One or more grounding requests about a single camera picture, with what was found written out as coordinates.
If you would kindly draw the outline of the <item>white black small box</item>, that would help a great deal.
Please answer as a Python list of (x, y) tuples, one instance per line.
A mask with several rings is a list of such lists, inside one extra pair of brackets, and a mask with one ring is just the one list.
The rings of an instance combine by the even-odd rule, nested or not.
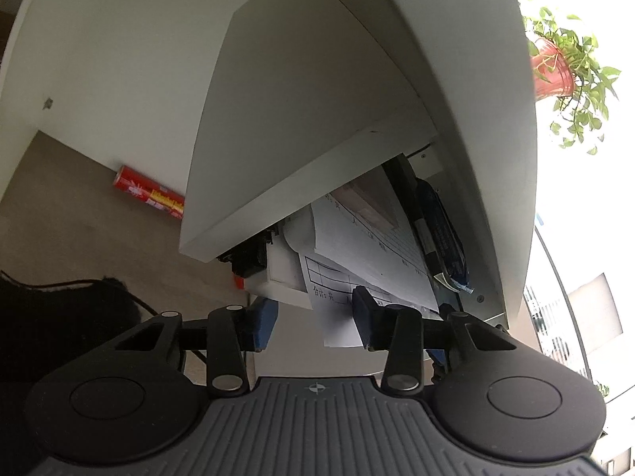
[(430, 276), (437, 277), (443, 272), (443, 269), (440, 265), (437, 248), (434, 244), (433, 238), (431, 237), (431, 232), (429, 232), (427, 224), (423, 218), (416, 221), (416, 228), (420, 238), (423, 257), (428, 273)]

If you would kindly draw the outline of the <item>printed form paper stack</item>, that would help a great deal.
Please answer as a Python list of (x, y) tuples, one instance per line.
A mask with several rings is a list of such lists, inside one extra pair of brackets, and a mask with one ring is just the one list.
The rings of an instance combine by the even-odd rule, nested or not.
[(383, 168), (313, 201), (284, 221), (326, 347), (360, 347), (352, 294), (362, 286), (381, 306), (438, 316), (423, 255)]

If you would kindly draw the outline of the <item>blue wet wipes pack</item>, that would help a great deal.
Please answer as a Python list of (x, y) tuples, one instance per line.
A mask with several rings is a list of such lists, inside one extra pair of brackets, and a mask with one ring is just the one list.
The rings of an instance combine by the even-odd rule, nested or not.
[(437, 191), (426, 180), (418, 179), (425, 221), (440, 271), (435, 277), (451, 291), (473, 293), (463, 244), (451, 223)]

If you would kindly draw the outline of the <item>red cylindrical can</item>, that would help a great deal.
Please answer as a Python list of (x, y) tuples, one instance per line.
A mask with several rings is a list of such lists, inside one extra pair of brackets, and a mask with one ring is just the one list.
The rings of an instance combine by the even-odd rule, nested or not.
[(125, 165), (118, 170), (113, 186), (154, 209), (166, 212), (177, 219), (183, 218), (185, 200), (181, 194)]

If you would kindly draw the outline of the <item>potted green plant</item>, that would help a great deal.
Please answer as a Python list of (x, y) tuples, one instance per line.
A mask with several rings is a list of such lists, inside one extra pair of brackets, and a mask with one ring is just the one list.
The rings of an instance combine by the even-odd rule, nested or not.
[(605, 142), (603, 125), (610, 117), (608, 100), (618, 98), (615, 84), (621, 71), (596, 59), (598, 39), (564, 25), (547, 6), (518, 0), (534, 81), (535, 100), (552, 102), (550, 132), (562, 150), (582, 148), (595, 156)]

